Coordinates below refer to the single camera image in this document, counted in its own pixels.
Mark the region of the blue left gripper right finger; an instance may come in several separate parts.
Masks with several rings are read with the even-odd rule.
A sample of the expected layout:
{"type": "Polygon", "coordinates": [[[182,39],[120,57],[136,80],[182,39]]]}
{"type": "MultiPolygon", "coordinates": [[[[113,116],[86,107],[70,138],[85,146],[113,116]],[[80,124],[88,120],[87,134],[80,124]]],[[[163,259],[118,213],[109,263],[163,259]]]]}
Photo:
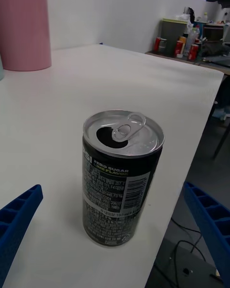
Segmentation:
{"type": "Polygon", "coordinates": [[[230,211],[207,193],[186,182],[184,200],[200,229],[223,284],[230,286],[230,211]]]}

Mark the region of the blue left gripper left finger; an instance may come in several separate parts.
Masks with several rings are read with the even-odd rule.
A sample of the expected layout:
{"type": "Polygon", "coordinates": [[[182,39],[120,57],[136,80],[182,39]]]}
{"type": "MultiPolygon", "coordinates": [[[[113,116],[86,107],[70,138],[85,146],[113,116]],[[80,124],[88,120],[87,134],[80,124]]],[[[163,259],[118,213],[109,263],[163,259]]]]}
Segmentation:
{"type": "Polygon", "coordinates": [[[0,287],[5,282],[19,246],[42,200],[42,188],[37,184],[0,210],[0,287]]]}

